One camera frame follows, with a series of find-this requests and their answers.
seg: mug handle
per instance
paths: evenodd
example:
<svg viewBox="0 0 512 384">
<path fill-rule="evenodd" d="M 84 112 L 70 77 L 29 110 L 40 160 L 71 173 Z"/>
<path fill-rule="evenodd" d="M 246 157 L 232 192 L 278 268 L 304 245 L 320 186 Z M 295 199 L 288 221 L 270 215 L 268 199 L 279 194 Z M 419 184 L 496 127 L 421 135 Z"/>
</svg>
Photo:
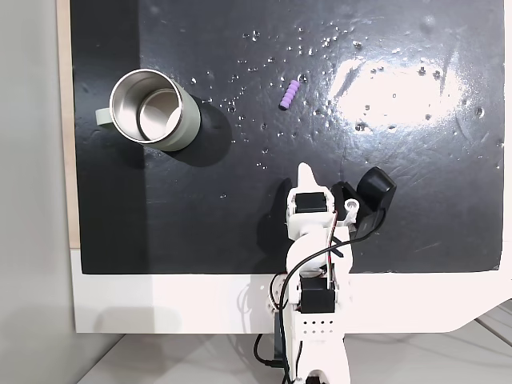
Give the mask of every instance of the mug handle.
<svg viewBox="0 0 512 384">
<path fill-rule="evenodd" d="M 96 124 L 104 126 L 106 124 L 112 124 L 112 117 L 110 116 L 110 108 L 103 108 L 102 110 L 96 111 Z"/>
</svg>

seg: floor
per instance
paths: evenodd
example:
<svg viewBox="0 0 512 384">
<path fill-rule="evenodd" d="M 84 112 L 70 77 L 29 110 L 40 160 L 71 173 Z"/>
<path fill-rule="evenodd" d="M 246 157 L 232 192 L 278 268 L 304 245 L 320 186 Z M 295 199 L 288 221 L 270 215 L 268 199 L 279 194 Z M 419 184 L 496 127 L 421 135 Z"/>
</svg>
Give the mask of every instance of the floor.
<svg viewBox="0 0 512 384">
<path fill-rule="evenodd" d="M 79 384 L 279 384 L 282 371 L 259 365 L 253 343 L 248 334 L 127 335 Z M 346 349 L 353 384 L 512 382 L 512 348 L 476 322 L 449 334 L 349 335 Z"/>
</svg>

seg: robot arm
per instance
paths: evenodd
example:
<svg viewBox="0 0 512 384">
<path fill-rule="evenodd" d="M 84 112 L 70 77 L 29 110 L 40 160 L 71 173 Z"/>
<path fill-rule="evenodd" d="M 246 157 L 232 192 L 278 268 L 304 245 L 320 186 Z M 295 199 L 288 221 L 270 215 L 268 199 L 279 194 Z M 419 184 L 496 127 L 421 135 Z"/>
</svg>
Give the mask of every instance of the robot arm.
<svg viewBox="0 0 512 384">
<path fill-rule="evenodd" d="M 379 214 L 389 207 L 396 185 L 379 168 L 370 170 L 361 184 L 365 186 L 362 193 L 346 183 L 336 185 L 335 198 L 316 183 L 311 168 L 302 163 L 298 186 L 288 195 L 286 222 L 294 244 L 286 258 L 288 304 L 282 310 L 282 321 L 291 382 L 316 378 L 325 384 L 350 383 L 343 342 L 344 321 L 351 303 L 350 244 L 334 250 L 333 255 L 325 252 L 304 262 L 294 274 L 291 271 L 332 242 L 350 240 L 351 231 L 370 233 L 368 226 L 382 220 Z M 372 206 L 367 202 L 368 196 L 372 197 Z"/>
</svg>

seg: wooden board edge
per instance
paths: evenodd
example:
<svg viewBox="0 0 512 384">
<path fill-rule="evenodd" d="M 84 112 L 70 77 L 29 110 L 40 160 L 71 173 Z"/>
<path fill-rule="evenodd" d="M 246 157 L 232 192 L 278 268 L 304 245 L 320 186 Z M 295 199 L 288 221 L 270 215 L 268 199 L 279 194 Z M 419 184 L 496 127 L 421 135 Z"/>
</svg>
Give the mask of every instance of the wooden board edge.
<svg viewBox="0 0 512 384">
<path fill-rule="evenodd" d="M 77 168 L 74 147 L 74 93 L 73 64 L 71 57 L 70 0 L 57 0 L 57 35 L 68 235 L 70 248 L 79 249 L 80 224 L 78 220 Z"/>
</svg>

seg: cord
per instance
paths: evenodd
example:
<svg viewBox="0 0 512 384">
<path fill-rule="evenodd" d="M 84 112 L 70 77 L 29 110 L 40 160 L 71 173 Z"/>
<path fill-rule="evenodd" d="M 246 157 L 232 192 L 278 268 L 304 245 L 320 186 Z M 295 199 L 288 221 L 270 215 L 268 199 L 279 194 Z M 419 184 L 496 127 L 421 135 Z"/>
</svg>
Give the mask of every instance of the cord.
<svg viewBox="0 0 512 384">
<path fill-rule="evenodd" d="M 274 299 L 274 282 L 275 282 L 275 279 L 277 276 L 282 276 L 284 274 L 286 274 L 286 272 L 279 272 L 272 277 L 272 280 L 270 280 L 269 299 L 270 299 L 270 304 L 272 304 L 272 307 L 274 308 L 274 310 L 279 310 L 278 304 L 275 302 L 275 299 Z"/>
<path fill-rule="evenodd" d="M 505 336 L 503 336 L 502 334 L 500 334 L 499 332 L 497 332 L 496 330 L 493 330 L 490 326 L 488 326 L 487 324 L 485 324 L 482 320 L 480 320 L 479 318 L 476 318 L 474 320 L 477 324 L 480 324 L 481 326 L 483 326 L 486 330 L 488 330 L 489 332 L 491 332 L 494 336 L 496 336 L 497 338 L 499 338 L 502 342 L 504 342 L 505 344 L 507 344 L 508 346 L 512 346 L 512 342 L 510 340 L 508 340 Z"/>
<path fill-rule="evenodd" d="M 259 342 L 262 340 L 263 334 L 259 334 L 256 337 L 256 341 L 254 342 L 254 357 L 256 360 L 258 360 L 261 364 L 265 364 L 266 366 L 269 366 L 270 368 L 282 368 L 282 361 L 281 360 L 265 360 L 264 358 L 260 357 L 258 353 L 258 346 Z"/>
<path fill-rule="evenodd" d="M 360 238 L 353 238 L 352 240 L 347 240 L 346 242 L 340 242 L 339 244 L 334 244 L 333 246 L 328 246 L 327 248 L 320 250 L 319 252 L 316 252 L 312 254 L 311 256 L 308 256 L 307 258 L 304 258 L 301 260 L 286 276 L 284 283 L 282 284 L 281 289 L 281 295 L 279 296 L 279 331 L 281 333 L 281 342 L 282 342 L 282 366 L 285 370 L 285 377 L 288 381 L 288 384 L 292 384 L 291 378 L 290 378 L 290 366 L 288 366 L 288 358 L 286 357 L 286 336 L 285 336 L 285 326 L 283 321 L 283 308 L 284 308 L 284 301 L 285 301 L 285 294 L 286 294 L 286 288 L 288 287 L 288 283 L 290 282 L 291 277 L 294 275 L 295 272 L 297 272 L 301 266 L 306 264 L 308 261 L 313 260 L 314 258 L 320 256 L 321 254 L 324 254 L 325 252 L 330 252 L 332 250 L 335 250 L 336 248 L 342 247 L 342 246 L 348 246 L 349 244 L 355 244 L 356 242 L 362 242 L 366 239 L 368 239 L 372 234 L 377 232 L 382 224 L 384 224 L 384 221 L 386 220 L 386 210 L 382 210 L 382 219 L 378 225 L 376 225 L 375 228 L 373 228 L 370 232 L 365 234 L 364 236 Z"/>
<path fill-rule="evenodd" d="M 298 352 L 297 352 L 297 361 L 295 362 L 295 374 L 298 372 L 298 361 L 301 359 L 302 354 L 302 340 L 300 344 L 298 345 Z"/>
</svg>

